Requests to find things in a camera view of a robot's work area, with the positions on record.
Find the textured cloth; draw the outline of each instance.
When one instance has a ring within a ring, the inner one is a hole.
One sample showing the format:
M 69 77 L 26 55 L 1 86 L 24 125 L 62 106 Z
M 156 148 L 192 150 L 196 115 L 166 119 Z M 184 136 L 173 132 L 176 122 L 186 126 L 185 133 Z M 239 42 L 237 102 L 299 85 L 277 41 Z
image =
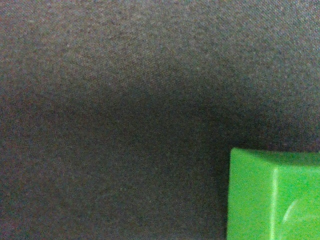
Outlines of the textured cloth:
M 232 147 L 319 151 L 318 1 L 2 0 L 1 239 L 225 239 Z

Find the gray fabric surface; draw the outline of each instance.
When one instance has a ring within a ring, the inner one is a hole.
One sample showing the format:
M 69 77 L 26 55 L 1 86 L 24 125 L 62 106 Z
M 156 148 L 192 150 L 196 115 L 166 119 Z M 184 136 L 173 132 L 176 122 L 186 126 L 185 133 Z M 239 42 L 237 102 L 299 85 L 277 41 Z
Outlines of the gray fabric surface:
M 320 149 L 319 15 L 1 1 L 0 236 L 225 239 L 232 147 Z

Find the dark gray fabric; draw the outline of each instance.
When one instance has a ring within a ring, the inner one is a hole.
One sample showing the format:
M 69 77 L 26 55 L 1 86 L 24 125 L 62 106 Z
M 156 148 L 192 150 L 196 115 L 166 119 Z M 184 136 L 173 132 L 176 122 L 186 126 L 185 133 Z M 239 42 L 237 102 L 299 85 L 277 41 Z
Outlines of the dark gray fabric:
M 225 239 L 232 147 L 320 149 L 319 41 L 317 1 L 1 1 L 1 237 Z

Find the green block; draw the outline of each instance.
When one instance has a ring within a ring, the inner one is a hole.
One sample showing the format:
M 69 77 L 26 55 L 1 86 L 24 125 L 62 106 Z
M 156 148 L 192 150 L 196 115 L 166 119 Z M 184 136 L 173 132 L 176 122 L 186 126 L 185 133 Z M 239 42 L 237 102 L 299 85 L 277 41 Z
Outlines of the green block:
M 233 148 L 227 240 L 320 240 L 320 153 Z

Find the green plastic object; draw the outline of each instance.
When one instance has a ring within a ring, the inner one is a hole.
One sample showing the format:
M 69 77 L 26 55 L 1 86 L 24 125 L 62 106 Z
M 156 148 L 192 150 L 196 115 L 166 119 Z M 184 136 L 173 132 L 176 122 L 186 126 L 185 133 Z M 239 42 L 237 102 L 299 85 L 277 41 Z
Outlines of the green plastic object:
M 320 154 L 233 148 L 227 240 L 320 240 Z

